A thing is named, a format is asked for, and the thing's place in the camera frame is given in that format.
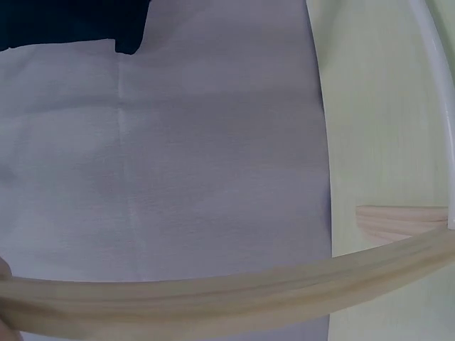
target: white cloth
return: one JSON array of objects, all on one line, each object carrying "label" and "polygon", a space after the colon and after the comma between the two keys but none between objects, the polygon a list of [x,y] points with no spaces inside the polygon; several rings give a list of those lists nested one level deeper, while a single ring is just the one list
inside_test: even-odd
[{"label": "white cloth", "polygon": [[312,44],[302,0],[154,0],[136,55],[112,41],[0,53],[0,254],[17,276],[73,281],[329,257]]}]

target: curved wooden strip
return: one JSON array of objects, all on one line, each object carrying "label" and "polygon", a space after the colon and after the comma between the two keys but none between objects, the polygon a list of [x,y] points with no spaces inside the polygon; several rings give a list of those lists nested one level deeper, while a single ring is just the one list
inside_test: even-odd
[{"label": "curved wooden strip", "polygon": [[81,340],[194,340],[279,328],[395,290],[455,261],[446,227],[317,265],[148,283],[0,281],[13,327]]},{"label": "curved wooden strip", "polygon": [[358,206],[357,225],[376,245],[447,226],[447,207]]}]

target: white curved rod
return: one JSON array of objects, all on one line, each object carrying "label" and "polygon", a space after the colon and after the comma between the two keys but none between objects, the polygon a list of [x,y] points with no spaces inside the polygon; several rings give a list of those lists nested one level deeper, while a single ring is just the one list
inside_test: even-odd
[{"label": "white curved rod", "polygon": [[455,229],[455,87],[441,38],[425,0],[409,0],[436,84],[446,135],[449,164],[449,229]]},{"label": "white curved rod", "polygon": [[455,261],[445,226],[319,264],[184,281],[0,281],[0,316],[42,335],[176,341],[268,330],[317,318],[400,288]]}]

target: wood grain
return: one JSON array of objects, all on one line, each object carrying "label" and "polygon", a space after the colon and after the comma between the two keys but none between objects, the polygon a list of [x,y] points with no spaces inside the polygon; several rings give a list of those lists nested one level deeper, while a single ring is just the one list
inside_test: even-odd
[{"label": "wood grain", "polygon": [[[373,245],[355,223],[356,206],[448,205],[441,108],[407,2],[307,0],[323,62],[334,256]],[[453,67],[455,1],[427,3]],[[454,281],[448,266],[333,313],[329,341],[453,341]]]},{"label": "wood grain", "polygon": [[13,328],[81,340],[194,340],[317,318],[400,288],[455,261],[455,231],[260,274],[184,281],[0,281]]},{"label": "wood grain", "polygon": [[447,207],[359,206],[355,215],[358,227],[376,245],[447,226]]}]

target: pale green surface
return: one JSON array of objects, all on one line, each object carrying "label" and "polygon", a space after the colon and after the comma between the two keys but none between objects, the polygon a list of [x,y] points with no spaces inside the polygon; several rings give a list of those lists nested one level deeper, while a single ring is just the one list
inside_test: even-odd
[{"label": "pale green surface", "polygon": [[[355,225],[356,205],[446,205],[443,129],[407,1],[308,4],[326,109],[337,256],[372,246]],[[455,68],[455,1],[431,8]],[[329,339],[455,340],[455,266],[334,313]]]}]

